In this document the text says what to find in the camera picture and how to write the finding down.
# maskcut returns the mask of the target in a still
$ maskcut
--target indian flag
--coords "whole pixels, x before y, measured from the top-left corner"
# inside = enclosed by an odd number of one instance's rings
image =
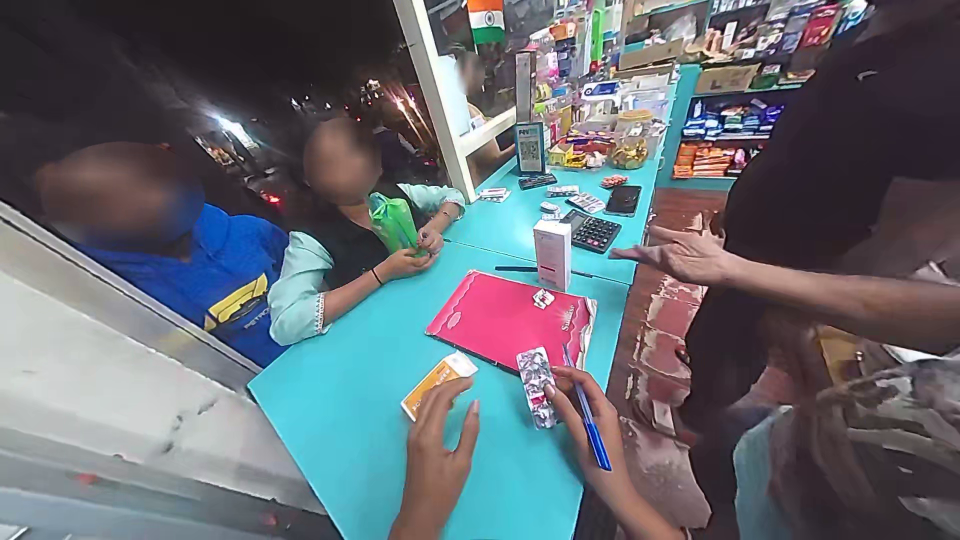
[[[474,43],[503,41],[503,0],[467,0],[467,11]]]

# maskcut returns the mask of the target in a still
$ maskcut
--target red file folder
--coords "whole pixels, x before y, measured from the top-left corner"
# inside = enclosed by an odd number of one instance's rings
[[[516,355],[537,347],[546,349],[550,365],[564,365],[566,343],[574,363],[583,368],[596,301],[551,290],[553,303],[540,309],[533,300],[539,290],[470,270],[426,333],[514,373]]]

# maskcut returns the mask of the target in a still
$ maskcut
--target blue t-shirt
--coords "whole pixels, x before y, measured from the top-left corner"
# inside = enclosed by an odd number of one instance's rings
[[[267,290],[279,277],[287,234],[251,215],[204,205],[188,262],[78,246],[142,291],[257,365],[286,350],[270,337]]]

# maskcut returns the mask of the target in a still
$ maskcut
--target yellow packet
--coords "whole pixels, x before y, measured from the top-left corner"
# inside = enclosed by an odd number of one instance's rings
[[[446,356],[430,370],[430,373],[426,374],[426,377],[420,380],[417,386],[407,394],[406,398],[403,398],[400,407],[403,408],[403,412],[407,413],[410,420],[417,422],[417,409],[420,408],[420,401],[427,390],[448,380],[469,377],[476,372],[477,366],[473,365],[467,355],[457,352]]]

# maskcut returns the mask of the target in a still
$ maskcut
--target person's hand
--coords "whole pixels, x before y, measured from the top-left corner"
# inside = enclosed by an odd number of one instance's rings
[[[390,540],[439,538],[460,499],[480,431],[480,402],[470,403],[453,452],[444,448],[444,424],[453,399],[471,386],[473,378],[449,380],[424,395],[407,438],[407,480]]]
[[[386,260],[376,265],[376,275],[383,282],[399,280],[419,274],[427,268],[433,266],[437,260],[436,256],[417,257],[415,248],[407,248],[394,252]]]
[[[607,504],[612,504],[612,502],[618,500],[627,500],[634,496],[636,491],[630,483],[626,460],[623,457],[620,415],[616,412],[616,407],[610,403],[610,400],[604,395],[603,389],[586,371],[565,366],[555,366],[552,369],[560,391],[549,384],[544,387],[543,391],[557,410],[557,415],[560,416],[570,431],[570,436],[573,438],[576,448],[577,460],[580,462],[580,469],[584,472],[584,479],[593,486],[600,498]],[[603,439],[604,447],[607,449],[607,457],[610,458],[611,471],[604,471],[597,466],[596,457],[593,455],[593,449],[590,447],[587,437],[587,430],[584,428],[584,419],[578,411],[580,399],[573,387],[574,381],[583,386],[584,394],[587,395],[590,412],[593,413],[593,422],[597,425],[597,430],[600,431],[600,438]]]
[[[432,255],[437,255],[444,248],[444,237],[430,227],[424,226],[417,232],[417,245]]]
[[[723,239],[709,231],[683,233],[650,227],[650,235],[665,240],[659,246],[636,245],[613,248],[610,258],[628,258],[649,264],[682,282],[699,285],[723,284],[741,258],[724,251]]]
[[[584,472],[584,479],[593,487],[597,495],[613,512],[628,538],[649,538],[652,540],[679,540],[684,534],[672,527],[657,510],[653,509],[638,495],[627,471],[627,460],[623,456],[623,440],[620,438],[620,417],[616,407],[610,403],[603,389],[586,371],[565,366],[553,368],[559,390],[549,384],[544,387],[546,397],[557,410],[557,415],[566,423],[570,437],[576,447],[577,461]],[[603,439],[611,470],[604,471],[597,466],[596,457],[590,447],[584,419],[578,412],[580,399],[576,396],[573,382],[579,382],[593,413]]]

